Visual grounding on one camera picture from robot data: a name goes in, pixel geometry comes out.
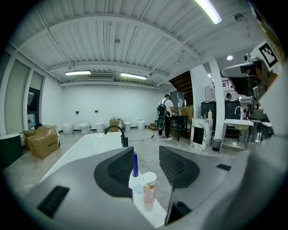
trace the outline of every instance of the black faucet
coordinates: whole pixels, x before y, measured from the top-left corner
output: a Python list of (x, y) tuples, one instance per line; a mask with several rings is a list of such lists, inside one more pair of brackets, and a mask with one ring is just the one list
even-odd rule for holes
[(125, 141), (124, 131), (123, 131), (123, 129), (120, 128), (119, 126), (117, 126), (117, 125), (110, 125), (110, 126), (108, 126), (107, 129), (105, 129), (104, 134), (107, 134), (108, 130), (109, 130), (110, 128), (113, 128), (113, 127), (120, 130), (120, 132), (122, 133), (122, 135), (121, 135), (121, 138), (122, 138), (122, 146), (123, 146), (123, 147), (127, 147), (128, 145), (126, 146), (126, 144), (125, 144), (126, 141)]

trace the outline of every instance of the brown cardboard box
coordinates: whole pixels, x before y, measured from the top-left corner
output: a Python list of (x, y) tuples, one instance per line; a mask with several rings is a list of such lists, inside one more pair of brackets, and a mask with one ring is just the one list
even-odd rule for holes
[(36, 129), (24, 130), (23, 134), (24, 134), (25, 147), (30, 149), (28, 137), (34, 136), (36, 134)]
[(55, 125), (40, 126), (34, 136), (28, 137), (31, 154), (44, 159), (59, 148)]
[[(122, 119), (119, 119), (119, 120), (117, 120), (117, 119), (110, 119), (110, 125), (117, 125), (117, 126), (119, 126), (119, 122), (122, 122), (122, 127), (124, 127), (124, 123), (123, 123), (123, 120)], [(118, 132), (119, 131), (119, 129), (117, 129), (117, 128), (110, 128), (110, 130), (109, 130), (109, 132)]]
[(188, 116), (188, 121), (192, 122), (193, 118), (193, 106), (184, 106), (183, 108), (179, 108), (181, 110), (182, 116)]

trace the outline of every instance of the man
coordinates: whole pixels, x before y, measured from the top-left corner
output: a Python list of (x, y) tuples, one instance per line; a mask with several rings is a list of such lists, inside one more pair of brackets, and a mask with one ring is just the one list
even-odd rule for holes
[(166, 137), (165, 140), (169, 141), (169, 140), (172, 140), (172, 137), (169, 136), (169, 133), (170, 133), (170, 124), (171, 124), (171, 116), (172, 116), (172, 112), (175, 113), (176, 110), (173, 106), (173, 102), (171, 101), (170, 99), (170, 95), (169, 94), (166, 94), (165, 97), (159, 102), (159, 105), (160, 104), (164, 104), (165, 107), (166, 107), (166, 110), (167, 110), (167, 116), (164, 117), (165, 119), (165, 123), (164, 123), (164, 126), (165, 126), (165, 136), (162, 135), (162, 131), (163, 131), (163, 128), (161, 130), (159, 130), (158, 132), (158, 138), (162, 138), (162, 137)]
[(232, 95), (230, 93), (227, 93), (226, 98), (228, 100), (234, 100), (234, 98), (232, 97)]

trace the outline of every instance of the marble floor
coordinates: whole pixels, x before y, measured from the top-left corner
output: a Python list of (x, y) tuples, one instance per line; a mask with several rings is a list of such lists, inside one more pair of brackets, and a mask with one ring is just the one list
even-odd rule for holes
[[(156, 198), (159, 203), (167, 210), (169, 198), (171, 193), (171, 186), (163, 174), (159, 166), (159, 146), (171, 146), (174, 148), (193, 151), (195, 153), (204, 155), (213, 155), (217, 157), (237, 157), (240, 151), (231, 149), (221, 149), (218, 154), (207, 148), (205, 152), (193, 150), (189, 147), (189, 141), (183, 137), (178, 142), (176, 138), (171, 141), (166, 141), (164, 138), (158, 138), (158, 132), (149, 129), (138, 130), (131, 129), (130, 132), (125, 133), (129, 139), (129, 146), (134, 147), (134, 151), (138, 155), (139, 171), (144, 174), (150, 167), (157, 176), (157, 192)], [(50, 154), (45, 159), (38, 159), (31, 155), (29, 150), (24, 150), (23, 156), (16, 160), (12, 165), (3, 170), (3, 174), (11, 188), (11, 190), (19, 197), (24, 197), (32, 187), (37, 185), (48, 170), (57, 162), (57, 160), (71, 148), (80, 138), (81, 132), (74, 132), (74, 134), (64, 135), (60, 134), (61, 146)]]

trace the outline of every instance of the white t-shirt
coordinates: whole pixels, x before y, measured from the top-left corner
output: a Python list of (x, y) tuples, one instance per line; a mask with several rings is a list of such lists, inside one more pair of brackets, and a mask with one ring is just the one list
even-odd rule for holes
[(165, 106), (166, 106), (166, 109), (167, 109), (167, 112), (169, 112), (170, 113), (170, 116), (167, 114), (167, 116), (168, 117), (171, 117), (171, 115), (172, 115), (172, 112), (171, 112), (171, 108), (170, 107), (174, 107), (173, 106), (173, 102), (171, 101), (171, 100), (169, 100), (169, 99), (167, 99), (167, 98), (163, 98), (162, 100), (161, 100), (161, 102), (159, 102), (159, 104), (163, 104), (165, 102)]

